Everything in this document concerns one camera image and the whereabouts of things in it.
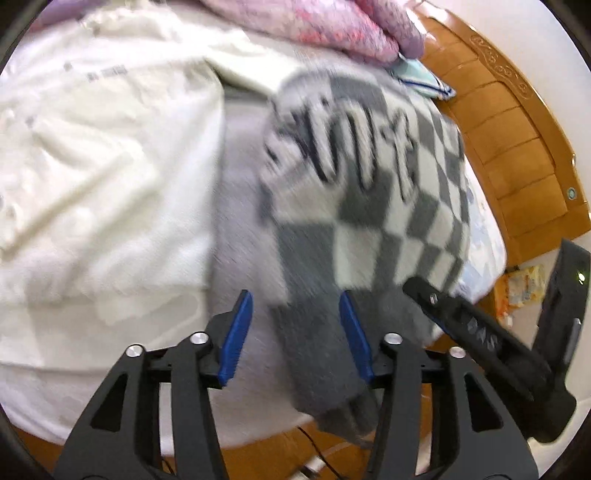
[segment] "gray sock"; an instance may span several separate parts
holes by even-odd
[[[430,342],[431,323],[400,286],[420,275],[449,290],[466,259],[461,136],[431,102],[369,70],[301,74],[273,104],[261,174],[261,293],[296,408],[321,425],[351,414],[363,434],[376,410],[340,325],[339,296],[356,291],[373,338],[396,331]]]

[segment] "silver bolt head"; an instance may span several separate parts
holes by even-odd
[[[384,342],[389,345],[400,345],[402,343],[402,336],[398,333],[386,333],[384,335]]]
[[[125,351],[125,354],[130,357],[140,356],[142,353],[144,353],[144,347],[141,345],[131,345]]]
[[[464,358],[466,356],[466,351],[461,346],[453,346],[449,349],[449,354],[453,358]]]
[[[209,335],[205,332],[196,332],[189,339],[194,345],[203,345],[209,340]]]

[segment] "pink blanket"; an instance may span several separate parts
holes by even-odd
[[[54,0],[32,30],[81,17],[106,0]],[[400,52],[423,55],[424,39],[400,0],[199,0],[243,27],[275,37],[321,45],[352,57],[391,65]]]

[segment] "blue gripper pad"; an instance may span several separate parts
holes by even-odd
[[[340,296],[339,314],[357,372],[364,381],[370,383],[374,379],[371,348],[359,323],[354,302],[346,291]]]
[[[217,380],[221,387],[234,377],[246,334],[251,325],[253,310],[252,294],[242,290],[231,312],[214,316],[206,332],[217,347]]]

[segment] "wooden headboard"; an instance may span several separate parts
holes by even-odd
[[[505,240],[512,267],[591,229],[574,152],[521,72],[455,15],[409,5],[427,30],[421,61],[457,96],[437,102],[459,126],[466,156]]]

